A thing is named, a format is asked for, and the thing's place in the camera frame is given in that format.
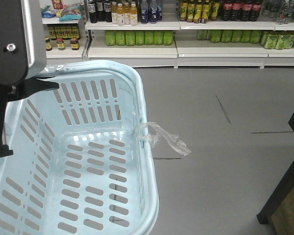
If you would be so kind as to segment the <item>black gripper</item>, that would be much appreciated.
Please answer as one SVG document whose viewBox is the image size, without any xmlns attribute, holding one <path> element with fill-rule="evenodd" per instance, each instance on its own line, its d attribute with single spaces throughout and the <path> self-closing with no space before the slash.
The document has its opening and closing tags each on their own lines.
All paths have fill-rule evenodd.
<svg viewBox="0 0 294 235">
<path fill-rule="evenodd" d="M 9 149 L 9 146 L 2 142 L 7 101 L 18 101 L 28 98 L 38 92 L 57 89 L 59 89 L 59 84 L 56 82 L 30 78 L 16 85 L 12 89 L 12 92 L 7 95 L 8 88 L 0 84 L 0 158 L 13 155 L 13 150 Z"/>
</svg>

